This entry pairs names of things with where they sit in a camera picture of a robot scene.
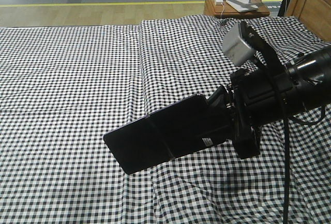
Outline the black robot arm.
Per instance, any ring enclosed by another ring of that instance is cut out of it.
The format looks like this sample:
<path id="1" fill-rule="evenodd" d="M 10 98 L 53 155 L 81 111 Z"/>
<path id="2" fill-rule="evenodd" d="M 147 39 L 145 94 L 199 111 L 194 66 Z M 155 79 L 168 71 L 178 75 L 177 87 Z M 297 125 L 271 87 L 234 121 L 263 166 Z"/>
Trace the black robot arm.
<path id="1" fill-rule="evenodd" d="M 330 46 L 282 65 L 257 58 L 257 70 L 239 69 L 230 75 L 231 84 L 220 86 L 207 100 L 214 130 L 213 144 L 231 140 L 239 158 L 260 154 L 261 127 L 330 103 Z"/>

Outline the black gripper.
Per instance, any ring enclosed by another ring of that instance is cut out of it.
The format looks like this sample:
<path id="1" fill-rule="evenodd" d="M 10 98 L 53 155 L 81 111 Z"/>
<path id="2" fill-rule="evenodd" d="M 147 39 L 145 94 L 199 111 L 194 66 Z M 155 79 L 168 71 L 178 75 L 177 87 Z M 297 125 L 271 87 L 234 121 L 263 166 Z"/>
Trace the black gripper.
<path id="1" fill-rule="evenodd" d="M 232 144 L 239 158 L 260 154 L 261 127 L 288 117 L 282 93 L 290 89 L 287 82 L 280 87 L 269 73 L 258 69 L 249 73 L 239 69 L 230 75 L 235 106 L 235 135 Z M 208 115 L 229 115 L 230 94 L 221 85 L 208 98 Z"/>

